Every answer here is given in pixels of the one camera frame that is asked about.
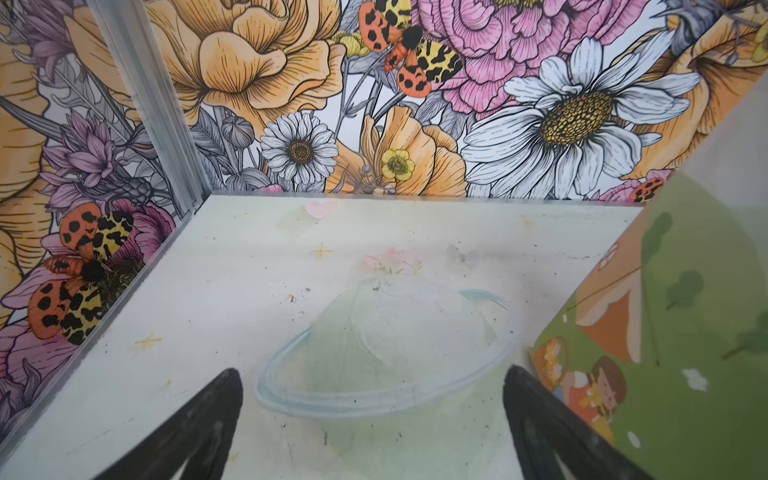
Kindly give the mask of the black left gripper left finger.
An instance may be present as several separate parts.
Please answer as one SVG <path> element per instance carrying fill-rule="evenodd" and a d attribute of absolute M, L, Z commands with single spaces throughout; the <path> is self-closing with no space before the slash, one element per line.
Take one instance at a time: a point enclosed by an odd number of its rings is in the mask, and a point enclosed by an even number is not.
<path fill-rule="evenodd" d="M 99 479 L 220 479 L 243 405 L 240 373 L 223 370 Z"/>

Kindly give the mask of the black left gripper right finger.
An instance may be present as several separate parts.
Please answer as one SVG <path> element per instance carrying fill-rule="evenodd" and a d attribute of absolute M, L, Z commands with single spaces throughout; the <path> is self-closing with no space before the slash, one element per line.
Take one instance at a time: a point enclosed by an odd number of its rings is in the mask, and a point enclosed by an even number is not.
<path fill-rule="evenodd" d="M 530 372 L 513 365 L 503 406 L 525 479 L 649 479 Z"/>

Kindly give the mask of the white paper bag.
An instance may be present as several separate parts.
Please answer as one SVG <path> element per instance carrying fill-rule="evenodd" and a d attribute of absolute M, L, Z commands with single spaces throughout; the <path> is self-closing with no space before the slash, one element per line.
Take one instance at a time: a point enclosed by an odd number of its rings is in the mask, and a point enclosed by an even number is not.
<path fill-rule="evenodd" d="M 588 429 L 528 427 L 560 477 L 766 477 L 765 83 L 604 252 L 531 362 Z"/>

